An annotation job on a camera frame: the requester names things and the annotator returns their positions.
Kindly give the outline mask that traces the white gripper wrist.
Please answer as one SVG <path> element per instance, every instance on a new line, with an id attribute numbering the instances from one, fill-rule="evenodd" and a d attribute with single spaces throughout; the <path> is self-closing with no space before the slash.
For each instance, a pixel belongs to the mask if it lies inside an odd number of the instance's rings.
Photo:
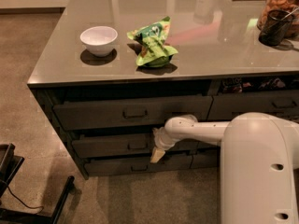
<path id="1" fill-rule="evenodd" d="M 153 135 L 156 147 L 152 150 L 150 162 L 157 163 L 164 156 L 165 150 L 172 148 L 176 142 L 168 135 L 164 127 L 154 128 Z"/>

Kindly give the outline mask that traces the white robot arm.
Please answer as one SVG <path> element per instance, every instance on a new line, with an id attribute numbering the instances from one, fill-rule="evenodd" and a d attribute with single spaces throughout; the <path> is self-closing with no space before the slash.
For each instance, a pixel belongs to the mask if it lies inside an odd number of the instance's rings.
<path id="1" fill-rule="evenodd" d="M 298 123 L 256 112 L 218 122 L 185 115 L 153 134 L 152 163 L 184 139 L 221 148 L 221 224 L 299 224 Z"/>

